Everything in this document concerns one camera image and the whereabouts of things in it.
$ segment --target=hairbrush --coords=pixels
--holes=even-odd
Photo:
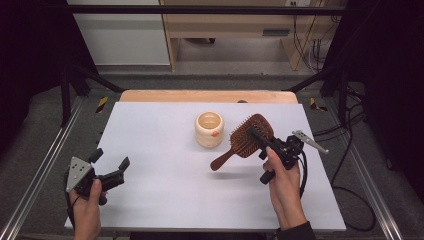
[[[262,139],[271,140],[274,131],[261,114],[254,114],[242,122],[230,135],[231,148],[211,163],[213,171],[218,170],[234,154],[247,158],[261,148],[261,142],[251,134],[252,129]]]

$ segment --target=human hand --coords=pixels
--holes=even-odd
[[[102,183],[99,179],[93,181],[88,200],[83,199],[75,189],[69,193],[73,204],[75,220],[75,240],[97,239],[100,234],[99,197],[102,194]]]
[[[281,230],[287,230],[307,222],[300,201],[300,169],[296,163],[286,170],[278,155],[270,147],[266,148],[268,160],[263,168],[275,172],[269,181],[272,206],[277,214]]]

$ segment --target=white cabinet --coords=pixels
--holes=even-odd
[[[68,0],[69,5],[159,5],[157,0]],[[74,14],[96,65],[170,65],[159,14]]]

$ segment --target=brush head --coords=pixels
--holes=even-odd
[[[271,140],[274,131],[271,125],[261,114],[254,114],[242,122],[230,136],[231,149],[242,158],[247,158],[259,148],[259,142],[250,133],[249,129],[254,128],[263,138]]]

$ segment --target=black and yellow tape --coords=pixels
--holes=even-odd
[[[99,105],[97,106],[96,113],[101,113],[103,111],[103,108],[105,107],[107,102],[107,97],[102,97],[100,99]]]
[[[318,107],[318,105],[315,103],[315,99],[314,98],[311,98],[311,109],[313,109],[313,110],[320,110],[320,111],[323,111],[323,112],[326,112],[327,111],[327,108],[326,107]]]

